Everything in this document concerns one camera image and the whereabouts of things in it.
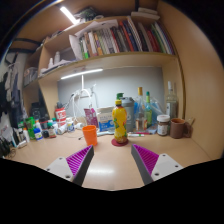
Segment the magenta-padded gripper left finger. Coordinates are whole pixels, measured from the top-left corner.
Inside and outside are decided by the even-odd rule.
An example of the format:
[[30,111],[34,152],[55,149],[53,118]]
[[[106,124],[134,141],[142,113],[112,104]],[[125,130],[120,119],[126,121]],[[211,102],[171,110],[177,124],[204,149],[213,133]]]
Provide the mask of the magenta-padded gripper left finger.
[[90,145],[67,158],[57,158],[46,168],[46,171],[81,186],[93,156],[94,148]]

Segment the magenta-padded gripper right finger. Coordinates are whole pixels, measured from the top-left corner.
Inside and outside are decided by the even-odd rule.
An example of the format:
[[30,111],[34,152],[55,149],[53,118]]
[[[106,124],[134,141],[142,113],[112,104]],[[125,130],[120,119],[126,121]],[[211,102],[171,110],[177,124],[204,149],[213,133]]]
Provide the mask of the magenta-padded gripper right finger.
[[145,185],[182,169],[182,166],[168,154],[158,155],[136,144],[131,146],[131,154]]

